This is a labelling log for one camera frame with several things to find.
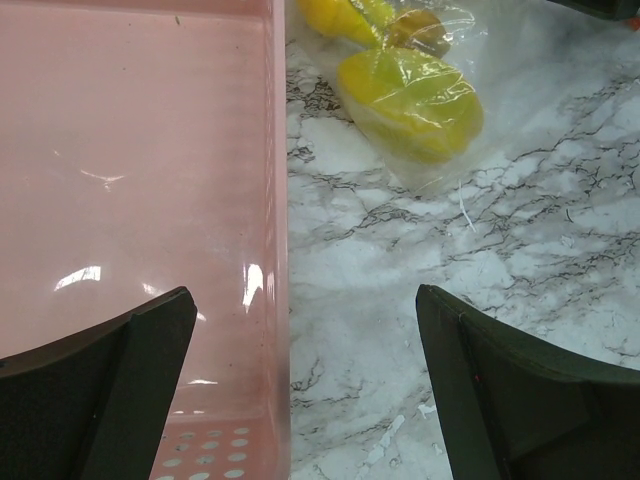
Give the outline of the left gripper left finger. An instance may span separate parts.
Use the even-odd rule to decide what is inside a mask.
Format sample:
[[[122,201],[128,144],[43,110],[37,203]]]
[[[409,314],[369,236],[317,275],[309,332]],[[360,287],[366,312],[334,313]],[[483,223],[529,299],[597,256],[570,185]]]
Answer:
[[[149,478],[195,323],[178,287],[3,358],[2,478]]]

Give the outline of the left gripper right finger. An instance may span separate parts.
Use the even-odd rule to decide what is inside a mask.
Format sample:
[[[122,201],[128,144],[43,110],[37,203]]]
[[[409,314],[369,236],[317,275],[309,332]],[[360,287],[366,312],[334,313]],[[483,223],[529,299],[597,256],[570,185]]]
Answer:
[[[639,373],[422,285],[419,333],[456,479],[636,479]]]

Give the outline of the pink plastic basket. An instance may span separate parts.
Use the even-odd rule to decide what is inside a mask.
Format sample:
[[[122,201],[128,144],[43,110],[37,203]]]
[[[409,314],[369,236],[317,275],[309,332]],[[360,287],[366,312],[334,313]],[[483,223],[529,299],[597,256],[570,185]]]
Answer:
[[[291,465],[284,5],[1,5],[1,361],[175,288],[196,323],[147,479]]]

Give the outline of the zip bag with yellow fruit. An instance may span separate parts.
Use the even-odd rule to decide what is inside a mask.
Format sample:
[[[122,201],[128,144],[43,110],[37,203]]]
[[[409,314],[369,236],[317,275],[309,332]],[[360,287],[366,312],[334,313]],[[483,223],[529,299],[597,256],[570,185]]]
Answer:
[[[480,1],[295,1],[296,35],[346,115],[407,189],[468,167],[485,111],[469,81]]]

